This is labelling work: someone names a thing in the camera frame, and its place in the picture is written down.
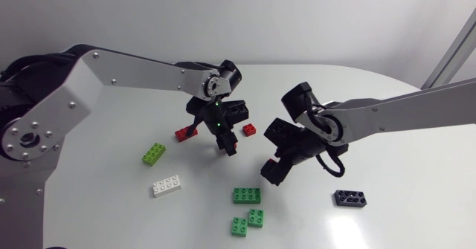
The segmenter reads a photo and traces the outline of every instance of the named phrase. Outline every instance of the lime green lego brick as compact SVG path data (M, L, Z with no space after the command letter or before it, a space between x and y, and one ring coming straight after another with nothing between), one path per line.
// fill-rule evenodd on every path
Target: lime green lego brick
M259 209L250 209L248 216L248 226L263 227L265 221L265 211Z
M233 217L233 224L231 225L231 235L246 237L246 230L248 229L248 220Z
M261 189L260 188L234 188L233 203L261 204Z
M145 164L153 166L157 160L164 154L165 146L159 143L155 143L152 148L142 157L142 161Z

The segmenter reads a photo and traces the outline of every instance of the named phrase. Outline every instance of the black lego brick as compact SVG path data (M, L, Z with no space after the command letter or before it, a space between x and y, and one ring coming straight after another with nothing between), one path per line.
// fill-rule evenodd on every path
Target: black lego brick
M336 190L334 193L335 203L338 206L364 207L367 200L363 192L353 190Z

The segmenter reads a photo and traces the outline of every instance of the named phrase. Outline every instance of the white tabletop surface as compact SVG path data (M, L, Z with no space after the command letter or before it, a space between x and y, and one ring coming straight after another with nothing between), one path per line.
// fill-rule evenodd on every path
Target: white tabletop surface
M388 98L417 89L332 65L241 65L229 100L250 118L235 125L238 153L217 149L205 125L183 143L174 131L193 122L179 92L108 87L92 114L65 139L46 183L44 246L75 248L475 248L475 125L384 133L350 144L343 178L313 158L279 186L260 176L275 151L263 133L291 121L280 98L309 82L321 103ZM257 134L241 128L253 123ZM149 167L155 142L167 151ZM183 189L153 198L152 183L179 175ZM234 187L261 187L261 204L233 204ZM337 207L335 190L364 191L364 208ZM231 219L265 210L262 229L232 236Z

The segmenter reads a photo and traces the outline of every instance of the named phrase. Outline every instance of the white wall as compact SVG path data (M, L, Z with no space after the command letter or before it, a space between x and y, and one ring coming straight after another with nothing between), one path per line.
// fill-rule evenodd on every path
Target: white wall
M329 63L420 86L476 0L0 0L0 68L76 43L168 62Z

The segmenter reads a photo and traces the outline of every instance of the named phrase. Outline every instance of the metal frame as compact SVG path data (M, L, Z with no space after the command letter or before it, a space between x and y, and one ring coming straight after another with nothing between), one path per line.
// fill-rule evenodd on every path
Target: metal frame
M422 89L433 88L445 85L451 81L453 76L460 70L463 63L476 48L476 9L464 24L463 29L457 35L448 51L431 73L430 77L423 84Z

